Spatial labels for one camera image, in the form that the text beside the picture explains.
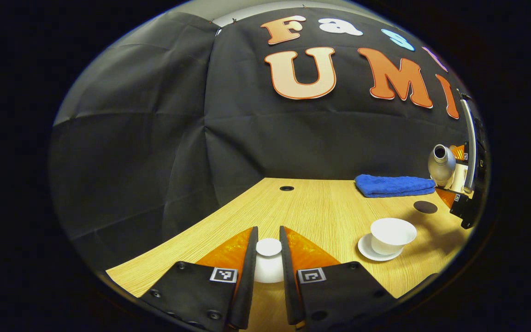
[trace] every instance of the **black fabric curtain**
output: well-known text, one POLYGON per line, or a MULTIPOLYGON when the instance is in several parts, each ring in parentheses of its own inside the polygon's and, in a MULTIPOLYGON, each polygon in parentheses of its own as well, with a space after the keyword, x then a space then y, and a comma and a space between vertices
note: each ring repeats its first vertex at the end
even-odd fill
POLYGON ((53 124, 51 191, 67 235, 94 269, 158 246, 264 177, 428 178, 434 145, 467 140, 460 102, 455 120, 435 74, 454 91, 466 88, 404 31, 321 8, 260 13, 218 30, 187 13, 160 15, 103 51, 68 92, 53 124), (306 18, 301 36, 268 45, 260 25, 293 15, 306 18), (323 31, 321 18, 348 21, 363 35, 323 31), (312 83, 310 47, 335 49, 334 90, 310 100, 280 96, 264 57, 296 51, 296 78, 312 83), (417 63, 434 107, 372 97, 360 47, 397 67, 401 58, 417 63))

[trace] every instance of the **table surface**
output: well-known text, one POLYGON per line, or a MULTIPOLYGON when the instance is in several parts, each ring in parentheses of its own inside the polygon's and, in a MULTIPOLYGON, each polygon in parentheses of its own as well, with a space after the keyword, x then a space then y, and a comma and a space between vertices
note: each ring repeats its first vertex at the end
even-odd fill
MULTIPOLYGON (((466 243, 471 230, 436 193, 366 198, 353 180, 265 178, 204 220, 156 248, 107 270, 114 282, 142 296, 177 261, 195 263, 237 233, 257 226, 259 239, 278 239, 280 226, 307 237, 341 263, 358 261, 394 297, 441 271, 466 243), (281 191, 291 185, 293 191, 281 191), (417 201, 438 211, 419 212, 417 201), (394 217, 415 225, 417 237, 400 256, 386 262, 365 258, 358 240, 377 219, 394 217)), ((283 282, 255 282, 248 331, 293 332, 286 320, 283 282)))

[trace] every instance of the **white wall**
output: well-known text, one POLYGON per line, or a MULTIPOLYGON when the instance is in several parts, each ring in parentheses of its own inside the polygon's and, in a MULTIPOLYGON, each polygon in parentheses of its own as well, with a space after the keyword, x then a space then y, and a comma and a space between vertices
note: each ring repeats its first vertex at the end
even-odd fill
POLYGON ((223 27, 232 23, 232 19, 237 21, 245 17, 258 13, 284 8, 319 7, 339 9, 342 11, 356 13, 365 17, 370 17, 395 26, 394 23, 369 11, 358 4, 346 0, 319 0, 319 1, 268 1, 268 0, 192 0, 173 8, 173 11, 191 13, 205 19, 212 19, 213 23, 223 27))

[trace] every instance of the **white cup on saucer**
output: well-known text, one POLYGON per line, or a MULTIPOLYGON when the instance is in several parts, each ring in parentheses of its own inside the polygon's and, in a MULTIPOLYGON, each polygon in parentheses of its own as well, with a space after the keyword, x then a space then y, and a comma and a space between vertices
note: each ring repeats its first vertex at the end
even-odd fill
POLYGON ((397 218, 383 218, 373 222, 372 250, 380 255, 392 255, 402 250, 417 237, 417 229, 408 221, 397 218))

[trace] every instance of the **blue towel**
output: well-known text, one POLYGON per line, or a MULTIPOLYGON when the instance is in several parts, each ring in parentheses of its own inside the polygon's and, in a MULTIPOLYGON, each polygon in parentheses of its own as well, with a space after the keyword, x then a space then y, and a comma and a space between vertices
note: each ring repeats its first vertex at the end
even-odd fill
POLYGON ((366 197, 396 197, 426 195, 435 191, 432 179, 416 177, 356 177, 356 186, 366 197))

